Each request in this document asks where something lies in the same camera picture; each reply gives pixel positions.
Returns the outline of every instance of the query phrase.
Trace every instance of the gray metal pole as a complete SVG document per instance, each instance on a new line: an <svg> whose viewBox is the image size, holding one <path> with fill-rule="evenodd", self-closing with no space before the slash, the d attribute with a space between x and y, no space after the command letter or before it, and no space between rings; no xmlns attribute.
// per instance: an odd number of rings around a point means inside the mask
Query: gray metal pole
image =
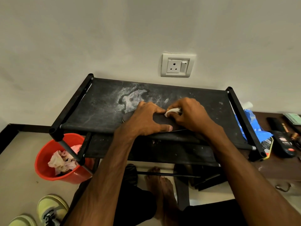
<svg viewBox="0 0 301 226"><path fill-rule="evenodd" d="M78 155L71 149L71 147L65 142L65 141L59 141L58 142L70 155L72 155L72 157L77 161L79 162L80 161L80 158L78 157ZM90 174L93 175L93 172L88 168L86 167L85 165L83 165L82 167L84 167Z"/></svg>

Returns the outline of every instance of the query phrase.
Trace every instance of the yellow-green shoe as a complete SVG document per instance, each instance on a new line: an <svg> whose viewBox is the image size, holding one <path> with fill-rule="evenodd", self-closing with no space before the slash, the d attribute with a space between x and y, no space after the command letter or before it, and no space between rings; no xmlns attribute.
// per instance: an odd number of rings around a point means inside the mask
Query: yellow-green shoe
<svg viewBox="0 0 301 226"><path fill-rule="evenodd" d="M43 225L59 226L68 209L69 206L61 197L49 194L38 202L37 213Z"/></svg>
<svg viewBox="0 0 301 226"><path fill-rule="evenodd" d="M14 218L8 226L37 226L37 224L31 216L20 215Z"/></svg>

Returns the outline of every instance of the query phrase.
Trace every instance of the beige floor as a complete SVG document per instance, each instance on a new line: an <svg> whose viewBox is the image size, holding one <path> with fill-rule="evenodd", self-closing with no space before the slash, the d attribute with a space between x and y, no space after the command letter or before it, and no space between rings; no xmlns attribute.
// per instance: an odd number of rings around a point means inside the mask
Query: beige floor
<svg viewBox="0 0 301 226"><path fill-rule="evenodd" d="M36 204L44 195L53 193L71 203L77 185L61 181L46 181L41 179L34 170L34 161L38 151L51 140L44 133L19 133L10 145L0 155L0 209L1 225L8 225L9 221L22 213L31 214L36 221ZM155 164L145 162L134 163L138 170L148 170L157 165L162 172L171 173L173 164ZM144 178L139 176L138 186L146 189ZM190 189L190 204L200 205L212 202L224 201L234 198L228 183L211 187L204 191ZM287 196L288 201L298 210L301 210L301 197ZM156 219L151 219L140 224L160 225Z"/></svg>

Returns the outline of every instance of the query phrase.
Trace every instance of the person's left hand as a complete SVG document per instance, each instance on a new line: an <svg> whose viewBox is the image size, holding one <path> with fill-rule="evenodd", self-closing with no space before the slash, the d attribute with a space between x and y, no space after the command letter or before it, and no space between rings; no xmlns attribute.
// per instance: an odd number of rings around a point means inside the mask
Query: person's left hand
<svg viewBox="0 0 301 226"><path fill-rule="evenodd" d="M117 130L132 133L135 137L147 136L157 132L170 132L172 126L158 124L153 121L154 113L165 113L166 110L160 108L152 102L139 102L132 117L123 123Z"/></svg>

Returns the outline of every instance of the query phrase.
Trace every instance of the insole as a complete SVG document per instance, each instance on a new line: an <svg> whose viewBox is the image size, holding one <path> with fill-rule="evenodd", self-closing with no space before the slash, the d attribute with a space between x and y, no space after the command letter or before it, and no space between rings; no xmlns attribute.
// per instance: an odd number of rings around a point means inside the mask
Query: insole
<svg viewBox="0 0 301 226"><path fill-rule="evenodd" d="M128 112L128 113L124 114L123 117L122 117L122 121L123 122L128 121L133 114L134 114L134 111L131 111L131 112ZM160 114L160 113L154 113L153 114L153 121L155 121L158 124L171 125L172 126L172 132L181 131L181 130L186 129L183 126L178 125L173 119L167 118L167 117L164 116L164 114Z"/></svg>

